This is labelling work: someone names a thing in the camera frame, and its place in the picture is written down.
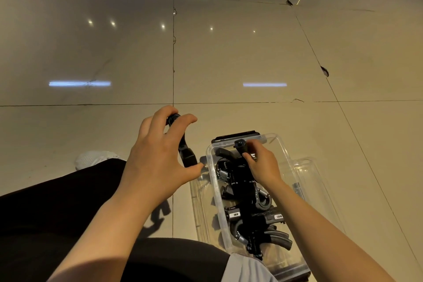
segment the black pants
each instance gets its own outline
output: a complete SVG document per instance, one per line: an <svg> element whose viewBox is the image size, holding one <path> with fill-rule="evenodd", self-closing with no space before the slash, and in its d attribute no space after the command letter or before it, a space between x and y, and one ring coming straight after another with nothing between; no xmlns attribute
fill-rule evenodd
<svg viewBox="0 0 423 282"><path fill-rule="evenodd" d="M110 159L0 197L0 280L46 281L116 191L125 164ZM160 210L170 213L167 201L141 231L122 281L220 281L227 253L191 240L145 238L160 227Z"/></svg>

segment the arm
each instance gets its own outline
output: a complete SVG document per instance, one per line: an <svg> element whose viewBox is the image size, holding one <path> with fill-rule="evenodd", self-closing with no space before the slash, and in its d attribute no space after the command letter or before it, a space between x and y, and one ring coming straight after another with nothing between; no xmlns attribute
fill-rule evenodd
<svg viewBox="0 0 423 282"><path fill-rule="evenodd" d="M305 261L318 281L389 281L388 273L357 244L282 181L275 156L259 141L248 141L247 160L254 178L276 201Z"/></svg>
<svg viewBox="0 0 423 282"><path fill-rule="evenodd" d="M179 117L163 134L168 116L165 106L143 120L138 139L115 194L57 267L49 281L120 281L126 261L150 213L184 183L200 175L202 163L184 168L178 162L178 144L197 118Z"/></svg>

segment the label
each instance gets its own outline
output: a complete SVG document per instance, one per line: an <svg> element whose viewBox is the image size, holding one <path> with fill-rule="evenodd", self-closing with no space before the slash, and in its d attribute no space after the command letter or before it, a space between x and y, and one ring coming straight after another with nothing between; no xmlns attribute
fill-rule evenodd
<svg viewBox="0 0 423 282"><path fill-rule="evenodd" d="M237 216L241 216L241 213L240 213L240 212L231 213L231 214L229 215L229 218L231 219L231 218L233 218L233 217L237 217Z"/></svg>

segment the person's left arm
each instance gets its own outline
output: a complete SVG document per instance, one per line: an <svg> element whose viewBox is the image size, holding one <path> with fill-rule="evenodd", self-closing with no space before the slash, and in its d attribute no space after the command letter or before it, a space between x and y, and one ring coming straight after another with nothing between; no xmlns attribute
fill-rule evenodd
<svg viewBox="0 0 423 282"><path fill-rule="evenodd" d="M203 164L184 168L178 144L197 118L179 117L166 134L172 106L143 120L115 194L56 268L49 281L120 281L135 240L150 213L182 184L197 178Z"/></svg>

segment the plastic container lid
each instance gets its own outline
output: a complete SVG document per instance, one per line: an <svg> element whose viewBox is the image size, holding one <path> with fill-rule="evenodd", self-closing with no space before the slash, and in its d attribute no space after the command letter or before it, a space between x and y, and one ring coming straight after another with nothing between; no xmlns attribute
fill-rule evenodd
<svg viewBox="0 0 423 282"><path fill-rule="evenodd" d="M327 186L311 158L292 161L289 158L283 142L276 134L256 135L244 139L258 139L278 160L281 177L293 190L323 216L343 231L341 221L331 200ZM221 141L207 148L207 168L204 168L198 179L190 182L191 195L198 240L212 244L227 253L238 253L251 256L245 246L238 242L230 233L225 216L224 206L233 206L231 201L222 200L220 187L226 185L216 176L216 162L220 159L215 155L217 148L234 149L235 140ZM278 281L290 281L295 277L309 272L309 268L293 239L287 225L276 224L279 231L289 234L293 241L290 251L274 245L262 244L263 263Z"/></svg>

